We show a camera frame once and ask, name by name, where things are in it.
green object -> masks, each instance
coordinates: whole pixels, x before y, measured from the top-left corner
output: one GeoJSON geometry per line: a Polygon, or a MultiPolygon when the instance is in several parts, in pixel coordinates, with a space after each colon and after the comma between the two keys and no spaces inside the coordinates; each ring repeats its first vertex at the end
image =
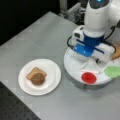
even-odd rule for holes
{"type": "Polygon", "coordinates": [[[109,66],[105,69],[105,74],[110,78],[116,78],[120,76],[120,67],[109,66]]]}

white round base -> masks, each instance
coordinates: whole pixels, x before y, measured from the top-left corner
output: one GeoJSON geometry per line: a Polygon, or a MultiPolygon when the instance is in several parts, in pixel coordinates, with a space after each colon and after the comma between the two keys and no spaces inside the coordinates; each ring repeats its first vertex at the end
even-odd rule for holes
{"type": "Polygon", "coordinates": [[[118,66],[120,59],[110,61],[109,63],[96,63],[95,59],[86,58],[75,53],[70,48],[67,49],[64,56],[64,66],[68,74],[76,81],[87,85],[102,85],[110,82],[112,79],[105,75],[104,70],[108,66],[118,66]],[[86,83],[82,79],[82,75],[86,72],[92,73],[96,77],[93,84],[86,83]]]}

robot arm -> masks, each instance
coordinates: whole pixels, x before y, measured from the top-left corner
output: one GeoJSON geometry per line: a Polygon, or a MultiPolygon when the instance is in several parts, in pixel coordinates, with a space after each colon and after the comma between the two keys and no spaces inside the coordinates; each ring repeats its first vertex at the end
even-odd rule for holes
{"type": "Polygon", "coordinates": [[[111,60],[115,49],[103,41],[114,1],[116,0],[89,0],[84,20],[85,25],[79,26],[73,31],[72,41],[75,52],[85,57],[94,56],[106,63],[111,60]]]}
{"type": "Polygon", "coordinates": [[[109,9],[109,24],[115,26],[120,20],[120,0],[112,0],[109,9]]]}

white plate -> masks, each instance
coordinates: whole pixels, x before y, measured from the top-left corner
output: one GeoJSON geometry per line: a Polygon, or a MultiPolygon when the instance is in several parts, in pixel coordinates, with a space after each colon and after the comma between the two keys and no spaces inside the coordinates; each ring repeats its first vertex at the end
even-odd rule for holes
{"type": "Polygon", "coordinates": [[[37,59],[26,64],[19,73],[18,81],[21,89],[30,95],[43,95],[54,90],[61,80],[61,71],[59,66],[48,59],[37,59]],[[38,67],[47,73],[45,82],[36,86],[26,78],[27,74],[38,67]]]}
{"type": "Polygon", "coordinates": [[[85,72],[91,72],[96,76],[97,81],[94,84],[90,85],[102,85],[108,83],[112,78],[108,77],[104,70],[108,66],[118,66],[120,65],[120,59],[110,61],[108,64],[100,63],[99,66],[96,66],[93,60],[83,57],[82,55],[76,54],[70,48],[67,49],[64,56],[64,66],[69,75],[76,81],[88,84],[82,80],[82,75],[85,72]]]}

gray table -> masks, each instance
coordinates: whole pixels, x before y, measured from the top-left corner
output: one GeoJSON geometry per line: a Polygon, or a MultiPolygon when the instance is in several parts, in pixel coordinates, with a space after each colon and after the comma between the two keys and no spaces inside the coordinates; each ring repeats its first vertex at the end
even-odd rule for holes
{"type": "Polygon", "coordinates": [[[51,12],[0,47],[0,80],[42,120],[120,120],[120,80],[83,91],[66,77],[66,40],[77,26],[51,12]],[[55,61],[62,79],[50,94],[30,96],[18,85],[21,68],[38,58],[55,61]]]}

